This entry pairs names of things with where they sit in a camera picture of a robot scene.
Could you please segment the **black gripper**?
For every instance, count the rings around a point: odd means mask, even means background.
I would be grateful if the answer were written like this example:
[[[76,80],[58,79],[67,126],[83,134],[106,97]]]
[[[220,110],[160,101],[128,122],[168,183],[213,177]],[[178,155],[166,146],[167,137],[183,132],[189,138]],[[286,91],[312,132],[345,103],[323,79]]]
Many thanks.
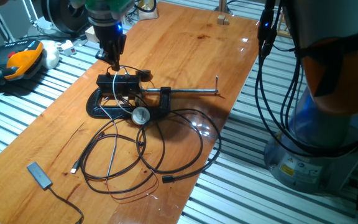
[[[107,24],[93,26],[96,37],[99,40],[100,49],[95,57],[109,62],[114,71],[120,68],[120,54],[124,51],[126,35],[123,33],[123,25],[120,20]]]

